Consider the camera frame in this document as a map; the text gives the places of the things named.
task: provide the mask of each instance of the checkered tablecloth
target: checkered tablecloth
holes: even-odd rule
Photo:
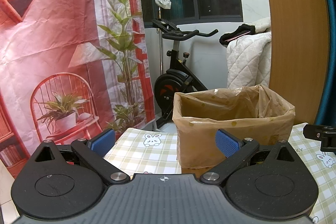
[[[158,138],[146,138],[149,135]],[[180,174],[176,156],[177,133],[129,128],[104,159],[127,173]]]
[[[336,156],[320,151],[321,142],[303,136],[306,123],[293,127],[289,143],[296,150],[319,186],[319,197],[310,217],[314,223],[336,223]]]

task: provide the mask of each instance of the quilted blanket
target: quilted blanket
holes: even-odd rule
[[[239,37],[227,47],[229,89],[269,84],[272,49],[270,18],[258,20],[251,25],[256,26],[255,35]]]

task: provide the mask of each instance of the exercise bike flywheel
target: exercise bike flywheel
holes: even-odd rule
[[[175,75],[167,73],[159,76],[154,85],[154,96],[162,112],[166,112],[174,99],[175,92],[179,92],[184,81]],[[184,93],[194,92],[192,86],[188,86]]]

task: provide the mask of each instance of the gray ribbed plate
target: gray ribbed plate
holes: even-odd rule
[[[137,174],[123,185],[110,186],[100,202],[59,224],[267,224],[235,209],[214,185],[197,182],[193,175]],[[15,224],[39,224],[26,216]],[[309,224],[307,217],[286,224]]]

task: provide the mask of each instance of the brown plastic bag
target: brown plastic bag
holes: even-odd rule
[[[177,157],[182,168],[215,166],[225,159],[215,143],[223,128],[239,139],[263,145],[288,140],[295,107],[263,85],[175,93],[173,121],[177,127]]]

